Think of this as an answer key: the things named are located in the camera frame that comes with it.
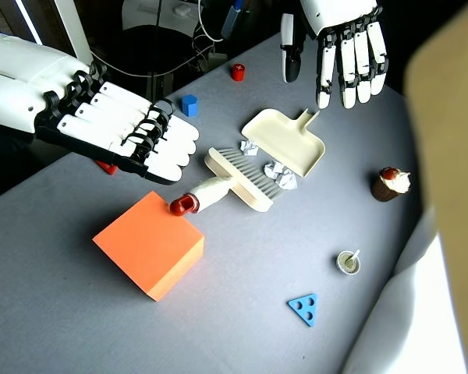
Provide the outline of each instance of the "blue block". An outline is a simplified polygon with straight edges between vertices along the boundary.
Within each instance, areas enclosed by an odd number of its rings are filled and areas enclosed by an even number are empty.
[[[187,117],[197,115],[198,99],[194,95],[187,95],[182,98],[182,112]]]
[[[288,305],[293,309],[307,325],[313,327],[315,325],[315,312],[317,309],[317,295],[310,294],[301,298],[296,298],[288,302]]]

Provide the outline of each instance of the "whipped cream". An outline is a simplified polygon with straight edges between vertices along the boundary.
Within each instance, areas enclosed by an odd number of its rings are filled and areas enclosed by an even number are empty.
[[[406,193],[409,191],[409,187],[411,186],[411,181],[409,180],[411,173],[405,173],[399,169],[397,170],[399,173],[393,179],[385,179],[380,175],[381,181],[392,191],[397,193]]]

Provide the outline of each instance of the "blurry tan foreground object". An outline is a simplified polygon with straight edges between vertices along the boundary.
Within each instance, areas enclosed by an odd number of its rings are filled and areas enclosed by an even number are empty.
[[[417,52],[406,83],[468,367],[468,9]]]

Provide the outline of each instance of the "cupcake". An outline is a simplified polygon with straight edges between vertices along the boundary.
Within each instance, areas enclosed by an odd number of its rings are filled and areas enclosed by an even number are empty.
[[[410,174],[396,168],[383,169],[371,189],[374,198],[378,201],[389,201],[408,192],[411,186]]]

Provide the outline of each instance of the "white robotic hand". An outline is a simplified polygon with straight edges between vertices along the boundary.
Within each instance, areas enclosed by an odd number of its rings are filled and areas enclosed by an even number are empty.
[[[106,68],[0,34],[0,125],[162,184],[182,177],[199,132],[105,82]]]
[[[388,70],[375,0],[289,0],[281,21],[283,76],[292,82],[300,70],[306,34],[317,37],[316,101],[329,105],[335,60],[343,106],[366,103],[381,92]]]

